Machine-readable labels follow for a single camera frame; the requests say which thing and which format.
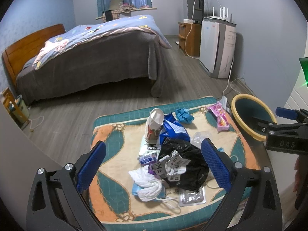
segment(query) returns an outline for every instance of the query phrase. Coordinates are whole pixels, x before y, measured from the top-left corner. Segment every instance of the trash pile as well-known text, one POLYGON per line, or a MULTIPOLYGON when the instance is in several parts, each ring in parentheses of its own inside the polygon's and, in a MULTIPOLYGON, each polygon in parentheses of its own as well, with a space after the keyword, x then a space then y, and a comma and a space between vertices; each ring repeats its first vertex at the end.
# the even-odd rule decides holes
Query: trash pile
MULTIPOLYGON (((227 130, 228 121, 220 103, 208 107, 218 118, 218 131, 227 130)), ((141 168, 129 171, 134 180, 132 194, 143 202, 163 201, 168 207, 204 204, 204 183, 214 179, 201 154, 201 142, 211 138, 209 132, 197 132, 191 139, 180 122, 192 123, 188 109, 164 115, 155 108, 146 122, 138 161, 141 168), (179 199, 166 196, 166 188, 179 187, 179 199)))

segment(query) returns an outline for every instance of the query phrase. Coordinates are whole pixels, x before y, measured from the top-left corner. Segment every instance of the gray wood floor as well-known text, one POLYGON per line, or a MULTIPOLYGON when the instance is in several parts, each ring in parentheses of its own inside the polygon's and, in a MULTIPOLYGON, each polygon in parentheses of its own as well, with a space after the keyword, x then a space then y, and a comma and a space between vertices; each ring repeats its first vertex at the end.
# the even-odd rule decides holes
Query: gray wood floor
MULTIPOLYGON (((65 165, 76 162, 82 154, 89 152, 92 126, 99 116, 194 100, 208 95, 220 98, 227 80, 208 77, 199 60, 184 56, 175 43, 177 38, 169 37, 168 40, 173 49, 165 50, 168 78, 161 98, 151 97, 149 79, 98 85, 61 98, 34 103, 30 109, 30 118, 44 116, 45 119, 34 132, 30 132, 28 125, 24 133, 49 157, 65 165)), ((242 93, 246 92, 236 82, 233 87, 242 93)), ((231 102, 236 94, 229 87, 226 91, 228 101, 231 102)))

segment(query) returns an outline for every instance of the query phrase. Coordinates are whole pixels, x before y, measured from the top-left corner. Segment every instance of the yellow rim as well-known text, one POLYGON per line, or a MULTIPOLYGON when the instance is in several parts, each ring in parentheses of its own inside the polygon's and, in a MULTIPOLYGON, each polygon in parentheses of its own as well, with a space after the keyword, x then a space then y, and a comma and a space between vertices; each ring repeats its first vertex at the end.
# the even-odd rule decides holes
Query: yellow rim
POLYGON ((236 121, 238 122, 238 124, 242 127, 242 129, 244 129, 249 135, 251 135, 256 140, 266 141, 266 136, 258 134, 256 131, 253 131, 250 127, 248 127, 248 125, 245 122, 243 122, 243 120, 240 118, 237 110, 235 109, 235 102, 238 99, 244 99, 244 98, 253 100, 256 103, 260 104, 267 111, 267 113, 270 115, 272 122, 277 123, 275 115, 273 114, 273 112, 270 110, 270 108, 264 102, 262 102, 261 100, 259 100, 258 98, 254 97, 252 95, 240 94, 240 95, 235 96, 232 100, 232 103, 231 103, 232 114, 233 114, 234 118, 236 119, 236 121))

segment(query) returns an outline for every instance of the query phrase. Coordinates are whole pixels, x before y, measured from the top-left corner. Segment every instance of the black plastic bag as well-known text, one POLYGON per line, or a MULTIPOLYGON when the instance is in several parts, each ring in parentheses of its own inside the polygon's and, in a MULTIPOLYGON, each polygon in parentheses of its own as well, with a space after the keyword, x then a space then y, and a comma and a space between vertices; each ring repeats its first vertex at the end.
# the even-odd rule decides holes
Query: black plastic bag
POLYGON ((170 187, 180 187, 182 189, 199 192, 209 171, 208 165, 201 154, 201 149, 187 141, 167 137, 161 146, 158 159, 171 156, 174 150, 178 151, 182 158, 191 161, 186 166, 186 172, 181 174, 180 181, 171 182, 167 178, 164 178, 164 180, 167 181, 170 187))

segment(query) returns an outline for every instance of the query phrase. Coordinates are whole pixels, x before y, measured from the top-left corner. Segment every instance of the pillow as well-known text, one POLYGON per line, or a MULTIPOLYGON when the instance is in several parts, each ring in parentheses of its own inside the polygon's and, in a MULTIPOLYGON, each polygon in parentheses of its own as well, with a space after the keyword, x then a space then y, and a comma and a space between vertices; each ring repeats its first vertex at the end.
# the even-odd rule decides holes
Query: pillow
POLYGON ((23 66, 23 70, 29 66, 32 66, 32 64, 34 63, 35 59, 36 59, 37 55, 34 56, 33 58, 31 58, 29 61, 26 62, 26 64, 23 66))
POLYGON ((119 10, 124 0, 111 0, 109 10, 119 10))

